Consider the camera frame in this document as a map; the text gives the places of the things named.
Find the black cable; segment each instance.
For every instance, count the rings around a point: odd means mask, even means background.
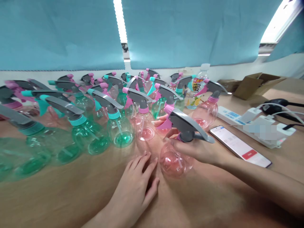
[[[289,128],[292,128],[295,125],[304,127],[304,125],[302,125],[302,124],[296,124],[295,123],[295,124],[289,124],[289,125],[287,125],[286,127],[283,128],[283,130],[288,130]]]

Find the blue curtain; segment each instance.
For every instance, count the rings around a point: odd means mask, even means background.
[[[301,52],[304,52],[304,10],[298,14],[287,28],[283,37],[267,59],[267,62]]]
[[[113,0],[1,0],[0,70],[124,69]]]
[[[253,62],[282,0],[122,0],[132,69]]]

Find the red button on screen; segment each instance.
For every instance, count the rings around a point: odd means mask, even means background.
[[[255,154],[257,154],[257,152],[255,150],[251,150],[251,151],[247,152],[246,154],[243,154],[242,157],[245,160],[247,160],[247,159],[251,158]]]

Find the white cable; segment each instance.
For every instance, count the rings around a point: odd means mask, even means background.
[[[272,114],[272,116],[277,115],[277,114],[280,114],[280,113],[287,113],[287,112],[289,112],[289,111],[277,112],[277,113]],[[293,111],[291,111],[291,112],[292,112],[292,113],[297,113],[297,114],[304,115],[304,113],[302,113],[302,112],[293,112]]]
[[[265,104],[261,104],[259,105],[258,107],[255,108],[255,111],[257,111],[258,109],[260,109],[262,106],[264,105],[276,105],[276,106],[279,106],[285,110],[287,110],[288,112],[290,112],[290,115],[292,115],[293,117],[295,117],[301,124],[304,124],[304,121],[298,117],[296,114],[294,114],[292,111],[290,111],[288,108],[286,108],[285,106],[283,105],[280,105],[280,104],[275,104],[275,103],[265,103]]]

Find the charger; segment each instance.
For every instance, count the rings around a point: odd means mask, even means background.
[[[258,114],[260,114],[262,110],[259,110],[256,108],[250,108],[248,109],[244,115],[239,119],[240,121],[244,123],[248,123],[249,121],[252,121]]]

